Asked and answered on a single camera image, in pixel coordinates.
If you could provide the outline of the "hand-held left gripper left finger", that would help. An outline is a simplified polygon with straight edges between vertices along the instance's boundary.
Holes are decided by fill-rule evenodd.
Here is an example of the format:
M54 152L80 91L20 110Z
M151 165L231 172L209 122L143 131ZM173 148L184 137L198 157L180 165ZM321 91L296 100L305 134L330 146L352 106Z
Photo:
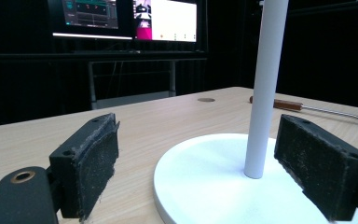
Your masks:
M86 122L49 155L63 188L64 218L87 219L115 173L119 123L113 113Z

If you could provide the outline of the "computer monitor with dark screen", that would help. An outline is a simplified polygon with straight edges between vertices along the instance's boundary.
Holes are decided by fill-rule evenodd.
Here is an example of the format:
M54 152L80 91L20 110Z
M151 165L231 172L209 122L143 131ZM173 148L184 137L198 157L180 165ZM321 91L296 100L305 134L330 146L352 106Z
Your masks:
M48 0L48 12L56 37L133 38L131 0Z

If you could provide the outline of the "wooden-handled metal utensil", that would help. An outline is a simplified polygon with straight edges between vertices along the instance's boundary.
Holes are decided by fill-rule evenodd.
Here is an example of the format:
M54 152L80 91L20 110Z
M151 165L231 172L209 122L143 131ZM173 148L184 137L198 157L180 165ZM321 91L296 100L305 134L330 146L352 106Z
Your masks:
M341 117L346 117L346 118L351 118L351 119L357 119L358 120L358 115L345 113L345 112L339 112L339 111L325 109L325 108L309 106L309 105L304 105L304 104L299 103L299 102L292 102L292 101L285 101L285 100L275 99L273 101L273 107L274 108L279 108L279 109L285 109L285 110L292 110L292 111L302 111L302 110L306 109L306 110L318 111L318 112L321 112L321 113L327 113L327 114L332 114L332 115L336 115L336 116L341 116Z

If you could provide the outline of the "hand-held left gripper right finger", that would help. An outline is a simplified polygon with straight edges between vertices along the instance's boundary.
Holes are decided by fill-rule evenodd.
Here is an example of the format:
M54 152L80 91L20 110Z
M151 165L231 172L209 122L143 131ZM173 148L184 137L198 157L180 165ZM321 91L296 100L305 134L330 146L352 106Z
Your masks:
M329 221L358 210L358 148L320 126L282 115L274 158Z

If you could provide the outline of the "white round-base pole stand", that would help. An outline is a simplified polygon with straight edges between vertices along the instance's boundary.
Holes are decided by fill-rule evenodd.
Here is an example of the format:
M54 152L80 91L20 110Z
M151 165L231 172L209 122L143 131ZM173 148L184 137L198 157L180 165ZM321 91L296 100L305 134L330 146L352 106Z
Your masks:
M159 160L165 224L329 224L274 159L269 136L288 2L264 0L249 132L195 137Z

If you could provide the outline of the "computer monitor with white screen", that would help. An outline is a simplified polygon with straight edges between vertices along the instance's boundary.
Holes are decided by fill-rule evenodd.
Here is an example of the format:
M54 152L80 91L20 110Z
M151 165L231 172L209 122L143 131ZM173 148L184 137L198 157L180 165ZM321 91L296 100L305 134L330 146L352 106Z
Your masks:
M135 38L148 41L197 41L194 0L133 0Z

